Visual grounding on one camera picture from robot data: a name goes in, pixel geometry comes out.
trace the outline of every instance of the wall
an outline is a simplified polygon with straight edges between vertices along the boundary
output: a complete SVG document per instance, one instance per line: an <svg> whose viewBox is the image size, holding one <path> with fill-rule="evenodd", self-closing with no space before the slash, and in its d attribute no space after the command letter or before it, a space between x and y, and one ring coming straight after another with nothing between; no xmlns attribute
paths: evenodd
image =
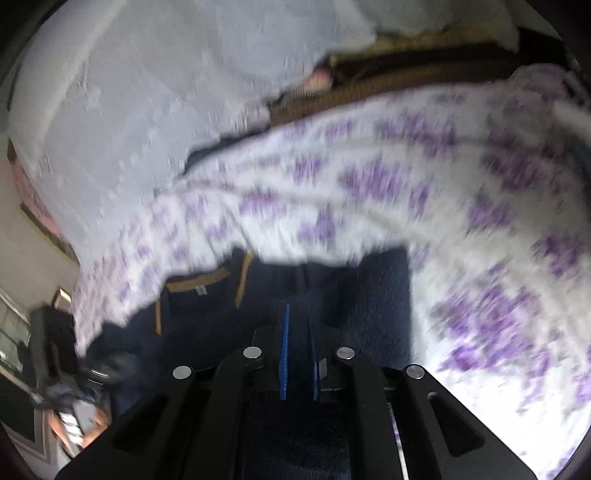
<svg viewBox="0 0 591 480"><path fill-rule="evenodd" d="M50 302L57 287L72 291L78 267L48 243L21 213L6 158L11 79L0 87L0 288L29 309Z"/></svg>

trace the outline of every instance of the brown woven mat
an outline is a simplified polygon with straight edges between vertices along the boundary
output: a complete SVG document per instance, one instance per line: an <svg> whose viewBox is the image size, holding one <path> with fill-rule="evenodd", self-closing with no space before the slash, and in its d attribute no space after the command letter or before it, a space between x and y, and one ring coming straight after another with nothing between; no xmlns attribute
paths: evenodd
<svg viewBox="0 0 591 480"><path fill-rule="evenodd" d="M284 125L318 112L347 103L358 102L372 95L395 92L435 83L486 82L509 78L520 66L517 59L480 60L439 63L409 67L385 73L352 85L337 87L321 97L297 99L285 106L271 109L272 127Z"/></svg>

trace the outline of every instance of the bed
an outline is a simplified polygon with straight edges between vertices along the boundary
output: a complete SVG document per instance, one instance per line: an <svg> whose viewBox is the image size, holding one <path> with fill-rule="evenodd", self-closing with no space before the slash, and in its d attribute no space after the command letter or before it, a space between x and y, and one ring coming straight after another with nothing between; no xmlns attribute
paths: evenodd
<svg viewBox="0 0 591 480"><path fill-rule="evenodd" d="M579 86L512 55L414 56L387 77L272 109L285 125L168 172L155 198L110 224L101 250L73 239L84 254L79 354L168 277L214 270L236 247L338 265L405 245L414 361L539 478L557 476L591 423L587 199L552 109ZM184 142L180 156L194 139Z"/></svg>

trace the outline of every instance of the silver screw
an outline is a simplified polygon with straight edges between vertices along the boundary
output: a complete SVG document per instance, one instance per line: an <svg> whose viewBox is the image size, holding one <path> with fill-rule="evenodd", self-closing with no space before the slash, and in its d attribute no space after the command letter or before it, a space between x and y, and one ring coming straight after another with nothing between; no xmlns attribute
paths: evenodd
<svg viewBox="0 0 591 480"><path fill-rule="evenodd" d="M173 377L177 380L184 380L191 376L191 368L185 365L181 365L173 370Z"/></svg>
<svg viewBox="0 0 591 480"><path fill-rule="evenodd" d="M348 346L342 346L336 351L336 356L343 360L351 360L355 356L355 350Z"/></svg>
<svg viewBox="0 0 591 480"><path fill-rule="evenodd" d="M243 350L242 355L244 355L246 358L254 360L255 358L259 358L262 355L262 350L257 346L247 346Z"/></svg>
<svg viewBox="0 0 591 480"><path fill-rule="evenodd" d="M420 365L410 365L407 368L407 375L415 380L420 380L425 376L425 369Z"/></svg>

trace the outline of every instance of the black device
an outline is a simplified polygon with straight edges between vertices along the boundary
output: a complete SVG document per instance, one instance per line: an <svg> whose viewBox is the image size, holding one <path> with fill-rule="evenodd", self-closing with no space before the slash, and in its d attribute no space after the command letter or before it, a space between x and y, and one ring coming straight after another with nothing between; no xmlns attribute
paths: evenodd
<svg viewBox="0 0 591 480"><path fill-rule="evenodd" d="M355 480L525 480L528 467L423 367L376 367L339 332L309 326L310 382L287 388L288 315L217 368L177 367L71 461L57 480L244 478L254 407L337 406L350 425ZM404 455L399 455L398 438Z"/></svg>

